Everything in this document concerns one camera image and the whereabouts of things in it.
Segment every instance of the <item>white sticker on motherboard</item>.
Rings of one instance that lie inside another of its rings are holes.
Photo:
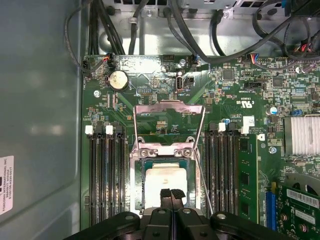
[[[243,126],[254,127],[255,116],[243,116]]]
[[[316,225],[316,219],[313,217],[313,216],[310,216],[302,211],[299,211],[299,210],[295,210],[295,215],[298,217],[298,218],[301,218],[313,225]]]
[[[315,207],[317,209],[319,208],[319,200],[314,197],[307,196],[290,189],[286,190],[286,195],[287,197],[297,200],[301,203],[308,204],[309,206]]]
[[[0,215],[14,206],[14,156],[0,157]]]

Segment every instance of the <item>colored wires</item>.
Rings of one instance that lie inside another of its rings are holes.
[[[258,61],[259,53],[251,53],[250,56],[252,64],[256,64],[256,62]]]

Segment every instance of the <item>blue pcie slot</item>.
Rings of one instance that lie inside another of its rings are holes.
[[[266,205],[266,227],[276,230],[276,195],[272,192],[265,194],[265,205]]]

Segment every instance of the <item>aluminum heatsink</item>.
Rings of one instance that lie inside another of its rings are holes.
[[[287,155],[320,154],[320,117],[286,117],[284,138]]]

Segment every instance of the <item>motherboard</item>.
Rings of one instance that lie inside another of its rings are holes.
[[[170,188],[208,217],[211,208],[318,239],[320,62],[268,71],[246,56],[210,65],[91,55],[83,64],[101,60],[83,76],[81,229],[123,211],[142,215]]]

